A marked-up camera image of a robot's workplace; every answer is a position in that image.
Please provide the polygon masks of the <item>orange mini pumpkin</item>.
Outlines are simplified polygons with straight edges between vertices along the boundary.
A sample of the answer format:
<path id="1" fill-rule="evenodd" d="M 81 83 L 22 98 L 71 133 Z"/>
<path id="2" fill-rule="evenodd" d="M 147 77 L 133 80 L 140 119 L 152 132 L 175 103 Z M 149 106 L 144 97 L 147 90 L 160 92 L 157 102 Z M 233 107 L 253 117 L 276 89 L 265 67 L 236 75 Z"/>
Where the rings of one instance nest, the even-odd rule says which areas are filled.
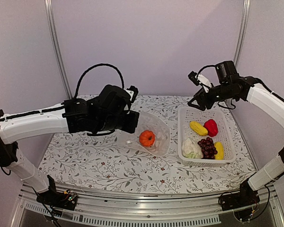
<path id="1" fill-rule="evenodd" d="M 144 147 L 151 147 L 155 142 L 155 134 L 150 130 L 143 131 L 139 136 L 139 143 Z"/>

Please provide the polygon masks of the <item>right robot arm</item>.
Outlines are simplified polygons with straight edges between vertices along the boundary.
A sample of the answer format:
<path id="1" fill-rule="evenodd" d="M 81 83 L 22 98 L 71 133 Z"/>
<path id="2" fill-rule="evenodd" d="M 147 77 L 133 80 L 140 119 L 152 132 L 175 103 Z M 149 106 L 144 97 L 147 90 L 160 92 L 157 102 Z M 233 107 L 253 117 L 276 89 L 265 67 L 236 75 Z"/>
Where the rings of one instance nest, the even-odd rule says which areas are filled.
<path id="1" fill-rule="evenodd" d="M 275 127 L 284 132 L 284 99 L 269 89 L 261 79 L 241 76 L 233 61 L 205 65 L 197 72 L 190 72 L 188 78 L 196 86 L 201 86 L 188 102 L 190 107 L 205 111 L 220 101 L 243 100 L 263 111 L 274 121 L 267 127 L 269 136 L 273 135 Z M 246 206 L 253 200 L 253 191 L 276 181 L 282 175 L 284 175 L 284 146 L 271 161 L 241 184 L 243 190 L 236 194 L 235 202 L 239 206 Z"/>

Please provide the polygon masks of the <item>yellow lemon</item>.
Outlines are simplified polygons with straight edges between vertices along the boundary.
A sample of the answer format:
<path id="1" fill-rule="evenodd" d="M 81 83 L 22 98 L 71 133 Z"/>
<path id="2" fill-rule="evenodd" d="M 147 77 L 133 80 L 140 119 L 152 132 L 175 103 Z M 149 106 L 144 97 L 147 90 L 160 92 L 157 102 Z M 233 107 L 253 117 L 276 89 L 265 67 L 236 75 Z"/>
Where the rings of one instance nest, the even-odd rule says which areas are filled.
<path id="1" fill-rule="evenodd" d="M 215 142 L 214 147 L 216 148 L 215 159 L 223 160 L 224 159 L 224 148 L 221 142 Z"/>

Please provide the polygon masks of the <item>clear zip top bag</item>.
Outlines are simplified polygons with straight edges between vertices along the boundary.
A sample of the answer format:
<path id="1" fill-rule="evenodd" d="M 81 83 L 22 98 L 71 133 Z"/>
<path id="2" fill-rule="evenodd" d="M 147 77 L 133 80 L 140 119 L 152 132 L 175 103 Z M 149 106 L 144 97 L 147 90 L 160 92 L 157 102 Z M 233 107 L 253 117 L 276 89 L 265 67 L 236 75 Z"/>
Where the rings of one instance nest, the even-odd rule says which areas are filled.
<path id="1" fill-rule="evenodd" d="M 168 153 L 170 148 L 170 128 L 155 115 L 140 112 L 135 133 L 121 132 L 118 140 L 123 148 L 162 157 Z"/>

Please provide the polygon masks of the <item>yellow corn cob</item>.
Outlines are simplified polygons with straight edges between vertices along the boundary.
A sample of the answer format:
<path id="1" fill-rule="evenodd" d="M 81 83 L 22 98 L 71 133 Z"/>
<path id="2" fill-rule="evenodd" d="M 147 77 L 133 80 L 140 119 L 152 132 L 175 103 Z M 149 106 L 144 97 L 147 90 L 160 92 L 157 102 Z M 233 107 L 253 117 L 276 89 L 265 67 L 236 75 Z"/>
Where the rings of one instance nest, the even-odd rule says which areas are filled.
<path id="1" fill-rule="evenodd" d="M 199 136 L 206 136 L 206 135 L 208 135 L 208 130 L 204 126 L 202 126 L 200 123 L 198 123 L 196 121 L 191 121 L 189 123 L 189 126 Z"/>

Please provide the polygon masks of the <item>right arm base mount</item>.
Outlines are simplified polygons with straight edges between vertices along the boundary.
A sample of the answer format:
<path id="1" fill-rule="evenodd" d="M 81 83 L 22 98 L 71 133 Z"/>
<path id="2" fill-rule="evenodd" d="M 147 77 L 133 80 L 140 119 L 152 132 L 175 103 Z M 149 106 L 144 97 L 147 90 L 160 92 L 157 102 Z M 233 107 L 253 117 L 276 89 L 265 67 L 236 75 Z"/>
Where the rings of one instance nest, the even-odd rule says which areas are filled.
<path id="1" fill-rule="evenodd" d="M 257 191 L 251 189 L 248 180 L 240 184 L 239 192 L 224 192 L 220 195 L 218 203 L 223 211 L 239 209 L 248 206 L 247 209 L 234 212 L 234 216 L 238 221 L 251 221 L 257 208 L 260 198 Z"/>

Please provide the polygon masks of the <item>white plastic basket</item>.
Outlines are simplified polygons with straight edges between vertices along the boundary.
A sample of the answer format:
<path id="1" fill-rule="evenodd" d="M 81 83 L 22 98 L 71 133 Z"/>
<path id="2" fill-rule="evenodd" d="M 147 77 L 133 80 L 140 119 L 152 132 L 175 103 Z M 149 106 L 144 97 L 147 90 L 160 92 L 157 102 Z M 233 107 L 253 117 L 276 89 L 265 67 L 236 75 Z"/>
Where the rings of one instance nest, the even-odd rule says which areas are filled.
<path id="1" fill-rule="evenodd" d="M 235 160 L 226 118 L 220 110 L 178 111 L 178 156 L 186 166 L 216 167 Z"/>

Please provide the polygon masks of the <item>red bell pepper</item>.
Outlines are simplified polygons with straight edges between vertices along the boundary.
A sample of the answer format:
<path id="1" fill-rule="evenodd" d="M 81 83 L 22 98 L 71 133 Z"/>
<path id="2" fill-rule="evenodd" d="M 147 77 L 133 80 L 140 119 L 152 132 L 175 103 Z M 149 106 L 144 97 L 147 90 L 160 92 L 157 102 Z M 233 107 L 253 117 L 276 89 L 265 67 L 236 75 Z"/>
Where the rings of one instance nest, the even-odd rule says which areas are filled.
<path id="1" fill-rule="evenodd" d="M 217 123 L 213 119 L 209 119 L 204 123 L 204 127 L 208 131 L 208 136 L 215 137 L 218 134 Z"/>

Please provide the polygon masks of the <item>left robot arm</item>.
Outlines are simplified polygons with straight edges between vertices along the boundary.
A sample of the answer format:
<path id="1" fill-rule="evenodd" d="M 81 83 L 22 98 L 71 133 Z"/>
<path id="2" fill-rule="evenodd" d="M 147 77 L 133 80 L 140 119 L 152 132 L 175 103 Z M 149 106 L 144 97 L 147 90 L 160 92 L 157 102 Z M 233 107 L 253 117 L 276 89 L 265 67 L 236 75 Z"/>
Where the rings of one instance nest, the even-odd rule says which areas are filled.
<path id="1" fill-rule="evenodd" d="M 139 113 L 131 110 L 138 89 L 106 85 L 90 100 L 74 98 L 46 109 L 5 114 L 0 110 L 0 167 L 14 172 L 30 184 L 50 204 L 57 205 L 61 195 L 54 180 L 42 174 L 19 151 L 18 140 L 52 133 L 88 132 L 102 136 L 122 130 L 134 133 Z"/>

